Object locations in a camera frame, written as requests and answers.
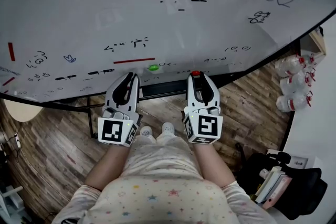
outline red button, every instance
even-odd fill
[[[191,72],[191,74],[192,74],[193,76],[199,76],[199,75],[200,75],[200,72],[199,72],[199,71],[193,71],[193,72]]]

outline wooden floor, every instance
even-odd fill
[[[240,169],[237,142],[243,145],[247,156],[279,148],[289,116],[276,108],[278,84],[279,78],[270,63],[220,89],[223,130],[214,145],[233,171]],[[103,98],[92,97],[91,102],[101,103]],[[79,99],[77,105],[85,105],[84,100]],[[184,137],[181,111],[185,106],[182,95],[141,101],[138,105],[143,115],[141,124],[160,134],[162,123],[169,121],[174,124],[176,134]],[[100,111],[101,108],[93,110],[95,130]],[[9,169],[15,184],[24,188],[20,195],[26,207],[43,219],[67,204],[107,149],[90,138],[86,113],[43,109],[30,122],[19,124],[0,102],[0,123],[7,139],[19,132],[22,144],[19,162],[15,161],[13,151]],[[12,150],[14,143],[13,140],[9,143]]]

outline black chair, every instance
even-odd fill
[[[286,165],[290,161],[288,156],[286,153],[279,153],[279,156],[253,154],[238,172],[237,182],[248,195],[255,194],[259,184],[264,182],[264,179],[259,176],[260,171],[281,166],[281,170],[291,177],[292,181],[274,207],[289,220],[294,220],[301,215],[309,215],[315,211],[328,185],[321,179],[320,168],[294,169],[288,167]]]

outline book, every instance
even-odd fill
[[[257,203],[261,203],[266,200],[266,196],[271,191],[275,183],[278,181],[279,177],[285,172],[280,171],[281,167],[275,166],[270,171],[269,175],[266,177],[264,183],[262,186],[258,189],[256,195],[258,196],[256,198]]]
[[[267,195],[266,202],[263,204],[264,209],[268,209],[276,204],[282,194],[284,194],[292,178],[287,175],[281,175],[274,185],[273,189]]]

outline whiteboard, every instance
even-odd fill
[[[0,0],[0,92],[46,102],[244,71],[328,16],[336,0]],[[158,65],[150,71],[149,66]]]

